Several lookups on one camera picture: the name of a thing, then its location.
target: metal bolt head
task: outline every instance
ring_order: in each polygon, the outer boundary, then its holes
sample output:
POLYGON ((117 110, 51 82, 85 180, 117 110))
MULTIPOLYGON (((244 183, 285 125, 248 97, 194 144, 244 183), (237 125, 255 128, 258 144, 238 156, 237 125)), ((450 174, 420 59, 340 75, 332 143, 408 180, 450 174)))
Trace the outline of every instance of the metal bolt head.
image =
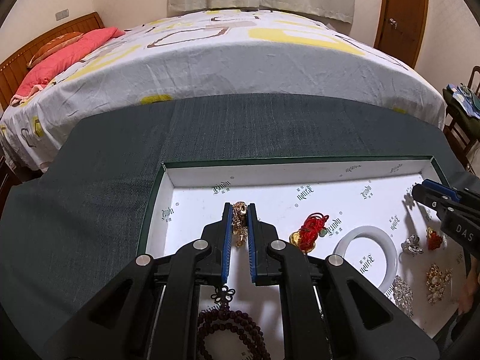
POLYGON ((328 262, 333 266, 340 266, 343 264, 343 257, 338 254, 332 254, 328 257, 328 262))
POLYGON ((281 239, 276 239, 275 241, 272 241, 270 244, 272 249, 275 249, 276 251, 280 251, 282 249, 285 249, 285 242, 283 242, 281 239))
POLYGON ((193 247, 199 251, 206 249, 208 247, 208 242, 204 239, 198 239, 193 243, 193 247))
POLYGON ((152 259, 147 254, 142 254, 135 259, 138 266, 147 266, 152 259))

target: pillow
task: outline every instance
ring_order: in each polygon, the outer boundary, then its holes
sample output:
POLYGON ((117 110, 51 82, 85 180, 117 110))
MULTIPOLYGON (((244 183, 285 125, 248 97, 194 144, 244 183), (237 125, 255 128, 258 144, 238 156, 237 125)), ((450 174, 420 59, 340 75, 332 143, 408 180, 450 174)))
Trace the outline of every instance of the pillow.
POLYGON ((30 62, 27 64, 27 68, 33 68, 35 65, 39 64, 45 58, 51 56, 58 50, 63 49, 69 44, 77 42, 82 37, 82 35, 82 32, 71 32, 65 35, 60 35, 59 37, 51 40, 35 53, 30 62))
POLYGON ((111 38, 118 38, 124 34, 124 31, 116 27, 100 28, 99 30, 87 32, 80 40, 58 50, 29 71, 12 100, 14 98, 22 99, 27 97, 35 85, 47 85, 58 74, 85 58, 85 56, 104 45, 111 38))

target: white bedsheet with yellow pattern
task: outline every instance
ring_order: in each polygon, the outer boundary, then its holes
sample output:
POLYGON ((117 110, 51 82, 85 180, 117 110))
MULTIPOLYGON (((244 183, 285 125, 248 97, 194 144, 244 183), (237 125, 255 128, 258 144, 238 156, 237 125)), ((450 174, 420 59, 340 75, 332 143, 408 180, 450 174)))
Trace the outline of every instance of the white bedsheet with yellow pattern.
POLYGON ((191 13, 133 28, 0 120, 14 162, 45 171, 79 120, 228 93, 303 93, 405 112, 443 128, 445 103, 402 62, 316 21, 261 10, 191 13))

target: door handle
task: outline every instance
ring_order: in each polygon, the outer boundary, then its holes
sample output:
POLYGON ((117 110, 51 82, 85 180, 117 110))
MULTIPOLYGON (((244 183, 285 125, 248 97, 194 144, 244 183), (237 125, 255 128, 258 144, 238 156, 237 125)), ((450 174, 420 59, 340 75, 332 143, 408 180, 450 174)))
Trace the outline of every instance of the door handle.
POLYGON ((394 26, 395 29, 397 29, 398 23, 397 23, 395 20, 390 19, 390 20, 388 20, 388 22, 389 22, 392 26, 394 26))

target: gold necklace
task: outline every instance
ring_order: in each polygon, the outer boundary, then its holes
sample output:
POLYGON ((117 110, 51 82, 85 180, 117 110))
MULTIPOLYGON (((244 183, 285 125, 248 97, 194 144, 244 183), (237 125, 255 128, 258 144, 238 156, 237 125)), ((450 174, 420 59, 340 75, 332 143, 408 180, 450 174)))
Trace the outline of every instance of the gold necklace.
POLYGON ((237 236, 237 247, 245 245, 247 239, 247 205, 245 202, 236 202, 233 205, 233 234, 237 236))

